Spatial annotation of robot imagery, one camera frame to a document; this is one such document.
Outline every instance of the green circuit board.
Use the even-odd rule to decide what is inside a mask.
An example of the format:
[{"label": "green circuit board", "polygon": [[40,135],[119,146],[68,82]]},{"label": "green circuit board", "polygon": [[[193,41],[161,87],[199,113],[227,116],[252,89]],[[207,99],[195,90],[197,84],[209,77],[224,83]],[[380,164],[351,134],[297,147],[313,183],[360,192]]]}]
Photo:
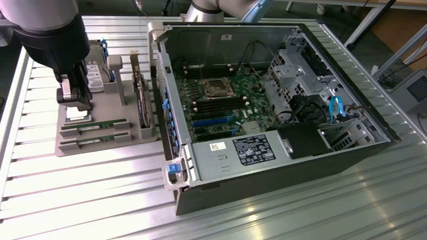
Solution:
[{"label": "green circuit board", "polygon": [[240,109],[220,111],[228,118],[227,123],[196,127],[193,127],[195,121],[197,122],[209,119],[217,119],[217,117],[203,120],[192,119],[192,117],[199,114],[193,110],[193,101],[205,99],[203,80],[209,80],[212,78],[185,79],[184,76],[175,76],[175,79],[187,127],[193,143],[204,142],[204,140],[197,140],[199,135],[231,132],[232,135],[229,137],[233,137],[248,134],[243,128],[243,124],[245,122],[256,121],[260,132],[264,132],[265,129],[273,124],[276,115],[272,112],[267,96],[261,91],[263,86],[260,84],[260,78],[253,72],[251,72],[248,75],[248,70],[240,70],[231,77],[227,77],[235,95],[241,97],[245,96],[245,102],[248,102],[248,105]]}]

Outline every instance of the cpu socket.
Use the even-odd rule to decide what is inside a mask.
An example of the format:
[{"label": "cpu socket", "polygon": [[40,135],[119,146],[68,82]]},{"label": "cpu socket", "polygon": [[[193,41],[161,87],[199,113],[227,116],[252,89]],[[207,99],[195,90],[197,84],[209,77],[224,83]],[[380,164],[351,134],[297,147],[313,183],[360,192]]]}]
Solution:
[{"label": "cpu socket", "polygon": [[236,95],[227,77],[205,79],[201,85],[205,99],[228,98]]}]

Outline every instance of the sticker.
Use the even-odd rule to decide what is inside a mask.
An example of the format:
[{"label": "sticker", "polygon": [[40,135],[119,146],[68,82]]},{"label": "sticker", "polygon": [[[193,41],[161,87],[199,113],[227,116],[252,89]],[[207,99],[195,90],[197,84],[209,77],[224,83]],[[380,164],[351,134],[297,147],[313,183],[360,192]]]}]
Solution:
[{"label": "sticker", "polygon": [[86,127],[77,128],[78,131],[88,131],[94,129],[100,129],[100,126],[86,126]]},{"label": "sticker", "polygon": [[276,156],[265,135],[249,136],[232,140],[241,165],[263,163],[275,160]]},{"label": "sticker", "polygon": [[209,147],[211,147],[211,151],[216,151],[216,150],[223,150],[225,149],[225,143],[221,141],[221,142],[216,142],[216,143],[211,143],[209,144]]},{"label": "sticker", "polygon": [[86,80],[86,86],[89,89],[104,87],[101,73],[97,65],[86,65]]},{"label": "sticker", "polygon": [[220,40],[231,40],[233,35],[221,35]]},{"label": "sticker", "polygon": [[100,142],[101,142],[101,140],[96,139],[96,140],[90,140],[90,141],[77,142],[77,145],[94,144],[94,143],[100,143]]}]

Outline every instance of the metal bracket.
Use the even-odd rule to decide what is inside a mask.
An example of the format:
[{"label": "metal bracket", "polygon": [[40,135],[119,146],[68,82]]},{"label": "metal bracket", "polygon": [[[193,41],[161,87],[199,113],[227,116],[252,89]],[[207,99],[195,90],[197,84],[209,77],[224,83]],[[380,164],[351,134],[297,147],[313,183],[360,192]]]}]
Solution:
[{"label": "metal bracket", "polygon": [[148,36],[147,36],[147,44],[148,44],[148,57],[149,57],[149,66],[155,66],[153,60],[153,46],[152,42],[160,41],[161,35],[167,32],[167,28],[161,21],[152,21],[147,24],[148,28]]}]

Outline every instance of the aluminum table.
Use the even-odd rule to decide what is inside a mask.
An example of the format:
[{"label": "aluminum table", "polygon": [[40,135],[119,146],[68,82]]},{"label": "aluminum table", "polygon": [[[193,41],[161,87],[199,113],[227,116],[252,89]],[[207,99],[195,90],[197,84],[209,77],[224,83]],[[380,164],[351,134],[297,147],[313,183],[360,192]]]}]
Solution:
[{"label": "aluminum table", "polygon": [[[104,38],[108,53],[123,56],[124,81],[131,50],[149,78],[149,21],[177,19],[84,17],[89,39]],[[53,155],[58,84],[22,50],[0,122],[1,240],[427,238],[427,138],[328,28],[285,22],[307,24],[403,141],[340,174],[175,216],[160,141]]]}]

